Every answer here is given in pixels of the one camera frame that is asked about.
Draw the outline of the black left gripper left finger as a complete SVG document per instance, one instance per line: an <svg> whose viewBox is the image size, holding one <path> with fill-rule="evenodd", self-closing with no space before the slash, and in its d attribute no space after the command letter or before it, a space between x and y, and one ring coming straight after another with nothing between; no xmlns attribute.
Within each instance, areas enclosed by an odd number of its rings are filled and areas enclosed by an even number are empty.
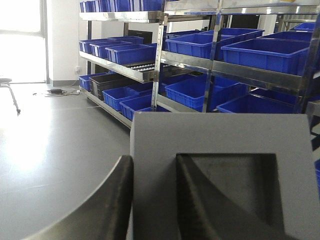
<svg viewBox="0 0 320 240"><path fill-rule="evenodd" d="M30 240L125 240L133 200L134 162L122 155L106 179L77 209Z"/></svg>

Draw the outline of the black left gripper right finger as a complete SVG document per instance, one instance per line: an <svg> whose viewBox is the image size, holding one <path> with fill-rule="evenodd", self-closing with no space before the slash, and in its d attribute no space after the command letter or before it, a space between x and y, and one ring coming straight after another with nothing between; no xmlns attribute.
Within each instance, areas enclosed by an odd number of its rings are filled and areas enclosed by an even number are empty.
<svg viewBox="0 0 320 240"><path fill-rule="evenodd" d="M183 240L291 240L224 195L188 154L176 156L177 221Z"/></svg>

